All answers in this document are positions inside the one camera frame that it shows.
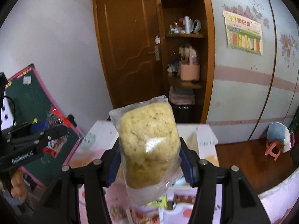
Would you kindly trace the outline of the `left hand of person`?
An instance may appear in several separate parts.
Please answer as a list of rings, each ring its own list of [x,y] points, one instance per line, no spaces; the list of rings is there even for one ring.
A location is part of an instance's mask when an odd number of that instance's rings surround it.
[[[23,180],[23,171],[19,168],[11,177],[11,195],[14,198],[18,198],[20,201],[24,201],[27,197],[25,182]]]

